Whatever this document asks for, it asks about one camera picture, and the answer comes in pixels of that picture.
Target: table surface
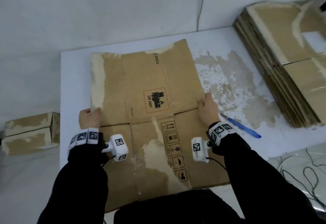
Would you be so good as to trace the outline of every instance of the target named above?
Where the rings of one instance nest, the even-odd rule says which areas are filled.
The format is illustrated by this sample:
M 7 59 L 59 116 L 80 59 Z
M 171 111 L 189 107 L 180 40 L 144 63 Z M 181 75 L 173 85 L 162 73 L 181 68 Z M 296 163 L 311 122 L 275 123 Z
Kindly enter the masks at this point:
M 221 28 L 61 53 L 60 168 L 68 145 L 79 131 L 79 111 L 91 104 L 92 52 L 132 53 L 186 39 L 204 91 L 212 92 L 221 112 L 255 129 L 256 139 L 238 133 L 265 160 L 326 142 L 326 126 L 291 128 L 252 62 L 234 28 Z

